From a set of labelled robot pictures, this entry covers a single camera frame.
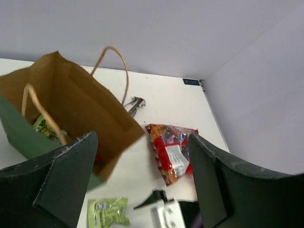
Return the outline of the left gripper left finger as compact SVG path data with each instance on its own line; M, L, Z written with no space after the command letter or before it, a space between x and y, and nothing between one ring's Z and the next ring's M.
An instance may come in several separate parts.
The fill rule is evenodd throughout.
M95 132L0 171L2 228L75 228L98 147Z

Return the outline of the green brown paper bag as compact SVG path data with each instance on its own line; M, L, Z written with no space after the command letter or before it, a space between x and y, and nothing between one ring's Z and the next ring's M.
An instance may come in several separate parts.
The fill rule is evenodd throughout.
M107 181L119 157L144 135L123 103L97 80L93 73L63 58L58 52L42 56L27 68L0 78L0 119L8 142L24 157L32 159L59 147L35 131L40 116L31 99L23 105L26 85L32 85L42 107L68 142L95 132L97 156L88 189Z

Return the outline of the large red snack bag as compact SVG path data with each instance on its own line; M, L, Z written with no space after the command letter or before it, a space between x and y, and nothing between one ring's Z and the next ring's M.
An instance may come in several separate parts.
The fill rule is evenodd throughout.
M164 124L149 124L145 129L158 170L167 186L192 174L188 141L191 133L199 132L197 129Z

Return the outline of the dark brown chocolate bar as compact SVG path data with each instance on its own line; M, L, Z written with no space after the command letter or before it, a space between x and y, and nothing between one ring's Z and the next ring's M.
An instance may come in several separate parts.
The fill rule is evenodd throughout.
M136 97L134 96L132 101L127 103L124 108L125 110L128 112L128 114L134 118L137 111L141 108L146 106L146 101L145 99L141 98L141 97Z

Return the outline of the light green candy packet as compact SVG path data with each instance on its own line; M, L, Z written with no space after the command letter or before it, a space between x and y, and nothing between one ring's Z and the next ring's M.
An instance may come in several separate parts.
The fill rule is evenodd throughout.
M124 197L89 199L87 218L89 228L110 228L112 225L130 226L126 217L128 199Z

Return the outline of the green yellow candy packet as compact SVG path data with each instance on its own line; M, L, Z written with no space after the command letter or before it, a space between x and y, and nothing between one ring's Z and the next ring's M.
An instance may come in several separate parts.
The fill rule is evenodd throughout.
M48 125L43 115L40 115L35 123L33 124L33 127L36 132L44 135L46 138L60 143L56 133L53 131L53 129Z

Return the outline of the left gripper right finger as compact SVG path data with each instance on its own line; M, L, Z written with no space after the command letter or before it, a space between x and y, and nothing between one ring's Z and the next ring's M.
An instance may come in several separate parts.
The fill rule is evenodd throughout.
M254 165L194 133L188 148L205 228L303 227L302 174Z

